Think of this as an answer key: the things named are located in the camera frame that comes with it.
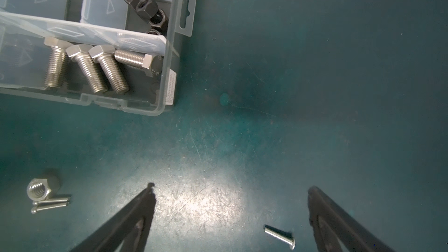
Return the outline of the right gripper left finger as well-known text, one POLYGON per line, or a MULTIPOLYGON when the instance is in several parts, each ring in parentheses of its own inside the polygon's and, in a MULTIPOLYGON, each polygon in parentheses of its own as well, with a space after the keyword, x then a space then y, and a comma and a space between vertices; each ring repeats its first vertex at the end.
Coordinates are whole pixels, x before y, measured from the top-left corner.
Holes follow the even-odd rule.
POLYGON ((149 183, 118 213, 92 233, 73 252, 143 252, 155 213, 154 183, 149 183))

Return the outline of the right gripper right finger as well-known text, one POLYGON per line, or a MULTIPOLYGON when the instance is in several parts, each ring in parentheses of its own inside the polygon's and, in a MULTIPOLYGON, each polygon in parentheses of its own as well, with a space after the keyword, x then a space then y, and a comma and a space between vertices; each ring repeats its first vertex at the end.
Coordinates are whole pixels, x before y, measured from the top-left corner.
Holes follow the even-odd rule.
POLYGON ((320 252, 391 252, 393 249, 371 234, 316 186, 308 189, 309 222, 320 252))

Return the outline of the silver hex bolt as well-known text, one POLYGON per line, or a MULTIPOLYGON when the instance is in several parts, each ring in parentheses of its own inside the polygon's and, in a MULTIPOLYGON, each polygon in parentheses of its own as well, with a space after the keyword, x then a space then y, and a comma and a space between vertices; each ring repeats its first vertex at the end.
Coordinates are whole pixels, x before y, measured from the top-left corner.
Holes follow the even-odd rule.
POLYGON ((51 48, 44 85, 48 88, 61 88, 68 66, 66 49, 73 44, 55 37, 46 37, 44 44, 51 48))
POLYGON ((100 64, 113 91, 122 95, 129 91, 129 86, 115 60, 115 52, 114 46, 108 44, 94 46, 88 51, 93 61, 100 64))
POLYGON ((89 50, 92 48, 92 45, 76 44, 69 46, 65 52, 71 61, 74 61, 79 65, 92 92, 105 93, 108 90, 107 85, 89 54, 89 50))
POLYGON ((151 78, 159 77, 163 71, 164 56, 143 54, 128 50, 116 50, 114 58, 121 64, 143 70, 151 78))

